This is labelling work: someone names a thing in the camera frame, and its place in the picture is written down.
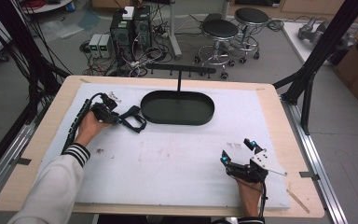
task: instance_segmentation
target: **gray floor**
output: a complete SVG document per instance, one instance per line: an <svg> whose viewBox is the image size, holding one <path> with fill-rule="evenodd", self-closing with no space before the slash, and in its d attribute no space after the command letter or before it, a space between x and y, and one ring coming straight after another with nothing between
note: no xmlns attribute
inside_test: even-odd
<svg viewBox="0 0 358 224"><path fill-rule="evenodd" d="M41 22L60 21L64 18L62 21L64 25L88 22L87 30L68 39L48 42L52 50L74 74L82 74L87 69L87 60L78 47L89 40L92 34L108 32L110 25L109 20L90 19L89 13L88 7L79 7L74 13L56 10L39 16ZM178 19L176 27L180 27L183 22L190 19L190 17ZM198 25L190 21L185 27L197 28ZM197 29L178 32L196 33ZM177 38L184 57L172 63L191 65L198 48L205 43L212 43L201 35L178 35ZM229 78L226 81L272 84L300 68L302 62L283 32L263 29L257 35L257 39L262 48L260 59L251 58L246 64L240 64L237 60L234 67L227 69ZM235 58L240 57L237 51L232 53ZM218 69L210 79L196 74L193 74L191 79L221 80L220 72ZM145 77L176 78L176 75L170 77L169 73L155 71L154 75L149 73ZM0 62L0 140L26 106L27 88L25 78L21 76L12 61ZM278 93L283 93L286 89L287 87L280 88ZM301 104L302 99L299 99L298 106L301 107ZM348 222L358 223L358 100L337 78L331 66L323 66L314 81L310 132ZM0 223L7 222L11 216L13 213L0 212ZM91 221L92 215L73 214L70 223L91 223ZM267 221L268 223L331 223L328 215L320 219L268 217Z"/></svg>

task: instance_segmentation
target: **black and white striped cuff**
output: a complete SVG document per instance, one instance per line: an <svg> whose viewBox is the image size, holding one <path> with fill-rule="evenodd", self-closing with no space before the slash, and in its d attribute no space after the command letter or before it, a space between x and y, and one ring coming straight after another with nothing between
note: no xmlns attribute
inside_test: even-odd
<svg viewBox="0 0 358 224"><path fill-rule="evenodd" d="M62 155L71 155L75 157L81 167L83 167L86 164L86 161L90 159L89 151L78 143L73 143L62 153Z"/></svg>
<svg viewBox="0 0 358 224"><path fill-rule="evenodd" d="M264 224L265 219L263 217L240 217L238 218L238 224Z"/></svg>

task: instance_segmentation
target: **black tray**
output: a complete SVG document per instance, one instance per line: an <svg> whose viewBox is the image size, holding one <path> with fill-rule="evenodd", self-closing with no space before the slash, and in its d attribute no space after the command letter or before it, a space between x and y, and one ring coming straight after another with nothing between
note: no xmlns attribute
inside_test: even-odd
<svg viewBox="0 0 358 224"><path fill-rule="evenodd" d="M202 125L212 119L214 103L200 92L152 91L142 99L141 111L153 123Z"/></svg>

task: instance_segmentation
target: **black stool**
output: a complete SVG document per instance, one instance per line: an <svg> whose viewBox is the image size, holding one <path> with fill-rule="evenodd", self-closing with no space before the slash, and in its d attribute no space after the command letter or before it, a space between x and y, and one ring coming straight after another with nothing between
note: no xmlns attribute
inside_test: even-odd
<svg viewBox="0 0 358 224"><path fill-rule="evenodd" d="M248 51L255 50L254 58L258 59L260 47L252 34L259 27L263 27L269 22L269 16L259 9L243 7L235 11L234 17L244 27L242 32L230 43L232 47L245 51L245 56L240 58L240 63L246 63Z"/></svg>
<svg viewBox="0 0 358 224"><path fill-rule="evenodd" d="M220 43L233 39L238 33L237 26L229 21L207 20L202 24L201 31L205 36L214 40L214 45L207 45L200 48L195 57L195 62L202 62L202 66L206 63L211 65L222 65L223 72L220 77L223 79L228 78L225 64L228 63L228 65L234 66L235 63L231 59L228 50L220 46Z"/></svg>

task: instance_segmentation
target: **wooden table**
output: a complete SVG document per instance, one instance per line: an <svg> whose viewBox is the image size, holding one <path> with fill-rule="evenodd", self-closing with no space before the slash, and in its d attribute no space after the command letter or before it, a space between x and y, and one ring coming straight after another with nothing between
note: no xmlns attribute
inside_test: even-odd
<svg viewBox="0 0 358 224"><path fill-rule="evenodd" d="M30 159L32 162L29 165L18 164L1 191L0 211L18 211L21 209L34 183L40 162L54 138L66 111L76 96L77 89L82 83L176 87L177 80L126 77L68 77L37 128L28 147L22 154L23 158ZM310 178L302 178L299 174L299 172L308 171L308 169L298 148L289 121L283 111L278 94L272 85L183 80L182 87L256 91L275 153L279 163L284 166L289 174L284 181L291 201L290 209L266 210L265 216L324 216L324 210L312 180ZM89 203L76 203L74 212L210 217L241 216L240 208Z"/></svg>

